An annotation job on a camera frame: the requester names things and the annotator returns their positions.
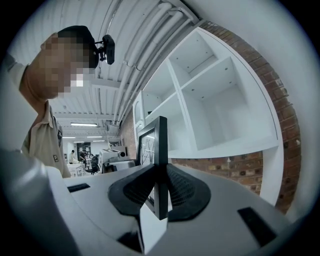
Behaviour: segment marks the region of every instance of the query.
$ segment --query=white shelf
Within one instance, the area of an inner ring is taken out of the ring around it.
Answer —
[[[166,61],[155,71],[143,89],[144,116],[154,111],[161,103],[176,92]]]
[[[236,82],[233,62],[227,57],[208,66],[181,89],[192,92],[195,98],[203,100],[234,86]]]
[[[182,86],[218,59],[206,40],[194,32],[170,55],[169,60]]]
[[[159,116],[167,118],[168,150],[189,151],[191,145],[177,93],[167,98],[145,118],[146,125]]]
[[[248,105],[247,97],[255,95],[243,94],[242,80],[236,74],[228,57],[213,63],[181,88],[198,151],[225,143],[234,147],[238,140],[245,142],[246,151],[251,141],[259,144],[261,139],[272,136]]]
[[[145,117],[145,123],[148,125],[159,116],[168,118],[176,115],[179,112],[181,112],[181,108],[177,93],[175,92]]]

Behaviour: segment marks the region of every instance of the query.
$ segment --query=dark hair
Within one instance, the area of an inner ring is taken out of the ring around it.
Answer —
[[[95,44],[95,39],[86,26],[68,26],[58,33],[58,38],[75,38],[77,44],[83,44],[90,50],[89,67],[95,69],[99,63],[99,53]]]

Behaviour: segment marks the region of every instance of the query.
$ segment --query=black monitor frame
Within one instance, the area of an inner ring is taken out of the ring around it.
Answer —
[[[168,217],[168,187],[166,184],[166,166],[168,164],[168,128],[167,118],[159,116],[138,132],[135,165],[141,165],[142,138],[154,132],[154,168],[156,168],[156,182],[154,184],[154,201],[149,198],[146,205],[163,220]]]

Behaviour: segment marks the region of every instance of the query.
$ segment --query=white ceiling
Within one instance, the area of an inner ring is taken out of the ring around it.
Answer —
[[[171,2],[172,7],[184,7],[193,15],[179,0],[165,2]],[[41,43],[52,33],[69,26],[87,26],[96,42],[101,41],[106,33],[111,35],[115,41],[115,61],[113,65],[102,62],[100,68],[98,66],[95,70],[95,79],[92,79],[89,86],[81,88],[81,93],[73,95],[71,93],[71,97],[58,97],[50,100],[52,111],[62,126],[63,136],[79,138],[83,135],[107,136],[108,134],[109,136],[116,136],[118,129],[111,127],[112,129],[107,132],[107,125],[113,118],[126,61],[128,61],[142,32],[159,10],[158,4],[160,3],[162,1],[159,0],[48,0],[18,32],[8,52],[24,65],[34,59],[40,51]],[[166,14],[159,21],[146,40],[145,46],[148,46],[148,41],[167,22],[169,17]],[[184,15],[183,19],[170,30],[150,56],[150,59],[186,19],[187,17]],[[196,22],[198,22],[198,19],[194,16],[193,23]],[[193,23],[187,25],[176,38],[193,26]],[[95,123],[98,124],[98,127],[75,128],[71,127],[70,122]]]

